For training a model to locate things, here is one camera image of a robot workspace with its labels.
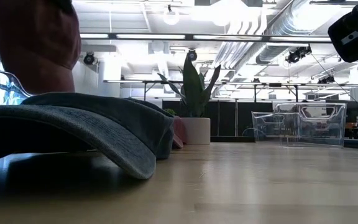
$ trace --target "table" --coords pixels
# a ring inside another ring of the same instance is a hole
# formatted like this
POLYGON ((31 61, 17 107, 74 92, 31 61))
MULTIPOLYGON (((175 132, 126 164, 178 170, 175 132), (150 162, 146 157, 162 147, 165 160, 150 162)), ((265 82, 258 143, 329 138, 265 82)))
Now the table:
POLYGON ((0 223, 358 223, 358 149, 187 146, 134 180, 97 152, 0 160, 0 223))

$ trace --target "transparent storage container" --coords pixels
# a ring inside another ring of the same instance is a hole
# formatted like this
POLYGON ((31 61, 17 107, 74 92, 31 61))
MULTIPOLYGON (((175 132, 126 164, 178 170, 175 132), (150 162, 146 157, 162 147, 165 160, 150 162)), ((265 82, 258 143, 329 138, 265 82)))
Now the transparent storage container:
POLYGON ((255 142, 280 142, 280 127, 283 115, 251 112, 255 142))
POLYGON ((345 103, 280 103, 274 109, 280 142, 288 147, 343 147, 345 103))

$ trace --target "baseball cap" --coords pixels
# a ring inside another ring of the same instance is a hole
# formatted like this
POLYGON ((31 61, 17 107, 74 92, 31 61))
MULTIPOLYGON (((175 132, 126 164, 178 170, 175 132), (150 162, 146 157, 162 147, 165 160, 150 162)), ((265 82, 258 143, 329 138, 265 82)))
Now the baseball cap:
POLYGON ((46 93, 0 106, 0 158, 22 152, 97 149, 129 175, 148 179, 167 159, 173 117, 135 99, 46 93))
POLYGON ((0 55, 31 94, 73 92, 72 69, 81 52, 70 0, 0 0, 0 55))

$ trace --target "wooden table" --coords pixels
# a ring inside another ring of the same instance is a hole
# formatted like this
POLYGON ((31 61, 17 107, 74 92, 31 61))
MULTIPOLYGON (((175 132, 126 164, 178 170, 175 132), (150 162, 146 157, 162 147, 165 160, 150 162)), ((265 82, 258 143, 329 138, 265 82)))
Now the wooden table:
POLYGON ((358 150, 187 146, 148 181, 97 152, 9 156, 0 223, 355 224, 358 150))

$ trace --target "black partition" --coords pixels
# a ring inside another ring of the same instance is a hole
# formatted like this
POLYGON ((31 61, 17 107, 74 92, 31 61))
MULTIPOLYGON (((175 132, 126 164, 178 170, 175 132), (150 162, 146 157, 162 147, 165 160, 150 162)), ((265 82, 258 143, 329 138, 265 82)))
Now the black partition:
MULTIPOLYGON (((162 101, 163 109, 173 109, 178 116, 185 114, 185 108, 179 101, 162 101)), ((251 111, 272 112, 272 103, 237 102, 238 130, 237 135, 252 127, 251 111)), ((236 103, 226 101, 210 101, 207 104, 205 118, 211 119, 211 136, 236 135, 236 103)))

